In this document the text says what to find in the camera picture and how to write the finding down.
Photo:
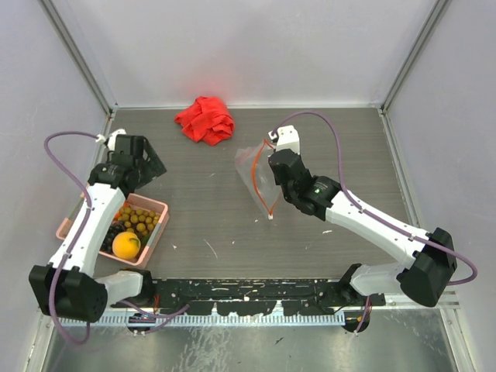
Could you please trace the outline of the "clear zip top bag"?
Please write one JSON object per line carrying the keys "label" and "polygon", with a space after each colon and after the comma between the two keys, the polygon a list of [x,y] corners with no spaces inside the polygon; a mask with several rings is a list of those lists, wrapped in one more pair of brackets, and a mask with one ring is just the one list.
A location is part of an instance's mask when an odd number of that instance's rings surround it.
{"label": "clear zip top bag", "polygon": [[281,196],[281,188],[275,184],[268,159],[275,146],[264,139],[257,146],[238,149],[235,167],[257,207],[268,220],[274,218],[274,210]]}

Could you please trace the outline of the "orange fruit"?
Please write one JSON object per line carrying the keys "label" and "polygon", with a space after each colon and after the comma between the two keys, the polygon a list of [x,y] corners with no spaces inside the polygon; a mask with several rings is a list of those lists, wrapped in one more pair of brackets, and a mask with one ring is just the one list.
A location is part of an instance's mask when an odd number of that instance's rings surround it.
{"label": "orange fruit", "polygon": [[112,252],[119,259],[132,260],[141,250],[141,241],[133,232],[121,232],[112,241]]}

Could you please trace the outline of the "pink perforated plastic basket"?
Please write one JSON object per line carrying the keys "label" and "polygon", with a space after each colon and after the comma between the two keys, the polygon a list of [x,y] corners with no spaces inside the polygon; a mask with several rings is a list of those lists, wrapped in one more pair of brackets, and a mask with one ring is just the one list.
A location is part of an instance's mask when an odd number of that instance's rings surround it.
{"label": "pink perforated plastic basket", "polygon": [[[65,263],[64,269],[70,270],[77,266],[84,273],[91,274],[95,270],[98,256],[107,257],[131,267],[145,268],[168,222],[168,205],[136,193],[131,193],[125,198],[121,191],[112,189],[108,185],[94,185],[89,187],[87,192],[92,207],[90,219],[84,226],[83,233],[76,239],[76,245],[71,251],[71,256]],[[138,236],[142,242],[141,250],[138,256],[132,260],[119,259],[113,253],[100,251],[109,227],[115,223],[116,213],[124,205],[154,211],[160,215],[158,225],[150,235]]]}

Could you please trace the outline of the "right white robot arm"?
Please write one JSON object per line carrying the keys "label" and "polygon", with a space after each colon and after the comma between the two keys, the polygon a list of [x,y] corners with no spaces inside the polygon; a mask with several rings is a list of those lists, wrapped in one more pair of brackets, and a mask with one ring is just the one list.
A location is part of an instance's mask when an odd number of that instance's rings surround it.
{"label": "right white robot arm", "polygon": [[343,275],[340,296],[358,305],[368,295],[402,293],[433,308],[457,269],[452,236],[405,224],[361,201],[350,201],[340,183],[313,176],[301,156],[279,150],[268,158],[284,200],[300,212],[342,226],[394,258],[393,264],[354,264]]}

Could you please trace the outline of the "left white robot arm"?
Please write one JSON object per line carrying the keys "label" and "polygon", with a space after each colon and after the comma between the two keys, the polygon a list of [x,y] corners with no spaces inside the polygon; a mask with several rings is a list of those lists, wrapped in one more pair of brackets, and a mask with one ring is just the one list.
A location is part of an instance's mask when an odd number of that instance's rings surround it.
{"label": "left white robot arm", "polygon": [[85,184],[77,183],[85,198],[73,225],[45,266],[36,265],[29,283],[42,313],[53,318],[97,322],[107,307],[130,300],[138,307],[155,298],[148,270],[120,270],[96,279],[95,265],[112,220],[125,200],[165,173],[166,168],[145,136],[122,130],[95,141],[108,152]]}

